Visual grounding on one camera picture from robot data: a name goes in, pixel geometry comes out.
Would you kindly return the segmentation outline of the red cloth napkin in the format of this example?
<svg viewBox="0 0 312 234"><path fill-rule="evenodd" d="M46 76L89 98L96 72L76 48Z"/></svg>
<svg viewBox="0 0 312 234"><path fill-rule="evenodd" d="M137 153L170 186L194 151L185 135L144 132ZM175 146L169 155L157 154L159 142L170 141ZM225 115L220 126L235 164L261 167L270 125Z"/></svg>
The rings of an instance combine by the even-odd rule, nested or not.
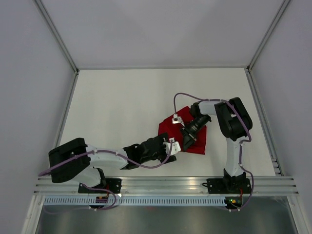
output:
<svg viewBox="0 0 312 234"><path fill-rule="evenodd" d="M158 135L162 133L167 133L169 138L174 138L179 142L183 152L192 154L205 154L206 138L207 138L207 127L204 126L196 135L197 141L187 150L183 150L183 135L180 131L181 124L172 123L173 115L164 119L158 126Z"/></svg>

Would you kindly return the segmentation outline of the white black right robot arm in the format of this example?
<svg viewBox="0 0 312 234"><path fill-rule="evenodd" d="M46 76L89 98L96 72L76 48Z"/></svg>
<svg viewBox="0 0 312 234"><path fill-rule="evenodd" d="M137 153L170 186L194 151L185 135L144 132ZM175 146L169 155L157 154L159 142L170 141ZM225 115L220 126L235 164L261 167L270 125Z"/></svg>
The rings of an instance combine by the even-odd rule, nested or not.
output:
<svg viewBox="0 0 312 234"><path fill-rule="evenodd" d="M227 143L227 161L222 178L208 178L202 185L209 194L249 194L253 189L253 175L242 165L243 145L251 142L250 130L253 122L245 106L238 97L230 100L201 100L191 106L194 119L181 127L183 150L186 151L199 140L199 131L217 117L221 133Z"/></svg>

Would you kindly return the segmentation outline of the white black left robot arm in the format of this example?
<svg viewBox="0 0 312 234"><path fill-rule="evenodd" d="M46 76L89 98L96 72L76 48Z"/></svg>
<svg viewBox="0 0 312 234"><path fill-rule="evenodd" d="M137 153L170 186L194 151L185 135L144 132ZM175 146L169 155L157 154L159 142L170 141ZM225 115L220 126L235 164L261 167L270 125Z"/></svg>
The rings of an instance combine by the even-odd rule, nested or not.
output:
<svg viewBox="0 0 312 234"><path fill-rule="evenodd" d="M50 167L41 176L50 175L55 184L76 181L95 193L102 193L107 189L103 168L156 169L176 161L180 151L179 142L167 133L118 150L95 147L79 137L48 153Z"/></svg>

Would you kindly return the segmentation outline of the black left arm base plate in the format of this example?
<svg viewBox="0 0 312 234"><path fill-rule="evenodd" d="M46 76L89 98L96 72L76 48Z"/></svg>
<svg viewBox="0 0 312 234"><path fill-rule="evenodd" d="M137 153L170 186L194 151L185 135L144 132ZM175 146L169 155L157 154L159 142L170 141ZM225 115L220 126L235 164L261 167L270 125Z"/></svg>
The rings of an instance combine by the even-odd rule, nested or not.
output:
<svg viewBox="0 0 312 234"><path fill-rule="evenodd" d="M106 194L106 191L102 189L110 190L114 194L119 194L121 190L122 179L120 178L107 178L105 183L101 183L97 186L94 186L93 189L86 188L81 183L78 187L79 194Z"/></svg>

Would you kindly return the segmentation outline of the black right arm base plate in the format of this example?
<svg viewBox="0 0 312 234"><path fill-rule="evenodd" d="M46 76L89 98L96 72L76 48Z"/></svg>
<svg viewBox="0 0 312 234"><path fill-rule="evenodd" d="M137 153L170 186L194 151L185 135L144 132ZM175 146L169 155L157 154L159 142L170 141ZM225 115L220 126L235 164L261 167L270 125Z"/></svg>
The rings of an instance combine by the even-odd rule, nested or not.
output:
<svg viewBox="0 0 312 234"><path fill-rule="evenodd" d="M242 181L226 181L223 178L208 178L202 186L208 189L209 194L250 194L252 186L249 179Z"/></svg>

